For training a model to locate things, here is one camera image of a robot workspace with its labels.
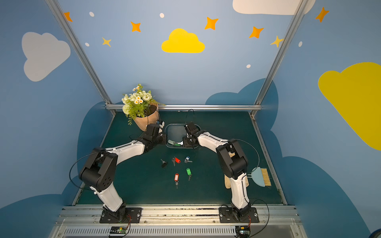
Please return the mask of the blue plastic storage box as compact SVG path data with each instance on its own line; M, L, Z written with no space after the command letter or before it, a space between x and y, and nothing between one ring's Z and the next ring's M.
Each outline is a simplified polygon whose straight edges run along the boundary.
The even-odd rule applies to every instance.
M166 133L166 146L171 149L188 149L184 148L183 146L174 146L170 145L168 143L168 140L172 140L177 143L183 142L183 137L186 136L186 124L169 124L165 128L165 133Z

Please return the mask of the key with red tag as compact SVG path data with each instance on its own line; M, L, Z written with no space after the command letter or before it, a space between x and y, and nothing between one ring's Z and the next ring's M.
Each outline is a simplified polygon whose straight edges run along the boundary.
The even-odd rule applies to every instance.
M178 184L179 184L179 174L175 174L174 181L175 181L176 188L178 188Z
M180 161L180 159L178 159L177 157L173 157L173 158L172 158L172 162L173 162L173 165L176 166L176 165L179 164L181 161Z

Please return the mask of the key with black tag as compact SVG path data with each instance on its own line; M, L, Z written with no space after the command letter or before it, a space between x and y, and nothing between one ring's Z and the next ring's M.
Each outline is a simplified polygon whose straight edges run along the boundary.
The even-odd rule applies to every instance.
M168 165L168 162L167 162L167 161L164 161L164 160L162 160L162 159L161 159L161 161L162 161L162 165L161 165L161 167L162 167L162 168L165 168L165 167Z

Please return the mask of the key with green tag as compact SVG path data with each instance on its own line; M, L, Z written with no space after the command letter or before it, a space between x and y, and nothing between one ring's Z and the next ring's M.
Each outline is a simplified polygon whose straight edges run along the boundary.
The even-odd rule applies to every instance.
M190 180L191 177L192 177L192 173L191 173L190 168L186 168L186 172L187 172L188 178L189 178L189 180Z

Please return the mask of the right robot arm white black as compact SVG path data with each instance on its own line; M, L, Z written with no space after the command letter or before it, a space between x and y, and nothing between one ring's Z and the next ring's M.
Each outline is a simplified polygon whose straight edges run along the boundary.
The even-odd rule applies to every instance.
M236 139L222 139L200 130L193 122L185 124L184 128L185 147L202 146L217 154L221 169L230 181L232 214L238 221L246 217L251 210L246 187L248 159L239 142Z

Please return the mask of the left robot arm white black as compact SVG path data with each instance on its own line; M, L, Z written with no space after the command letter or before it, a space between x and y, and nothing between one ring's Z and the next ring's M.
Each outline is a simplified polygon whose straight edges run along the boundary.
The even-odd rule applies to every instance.
M149 124L146 131L136 140L114 148L94 148L88 156L78 177L103 202L100 223L138 223L140 217L133 216L132 210L119 196L114 178L117 166L124 161L143 155L154 147L164 144L164 121Z

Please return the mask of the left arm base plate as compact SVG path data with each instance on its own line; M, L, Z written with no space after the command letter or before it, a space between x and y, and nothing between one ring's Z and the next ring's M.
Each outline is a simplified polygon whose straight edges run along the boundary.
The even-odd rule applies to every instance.
M140 222L142 208L120 207L116 212L103 208L99 223L101 224L137 224Z

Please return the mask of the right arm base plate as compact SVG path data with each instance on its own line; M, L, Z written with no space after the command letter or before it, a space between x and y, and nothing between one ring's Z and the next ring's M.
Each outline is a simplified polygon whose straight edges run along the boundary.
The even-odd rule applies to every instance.
M239 218L234 215L233 209L231 207L220 207L219 208L219 219L220 223L259 223L259 215L255 207L252 207L247 215Z

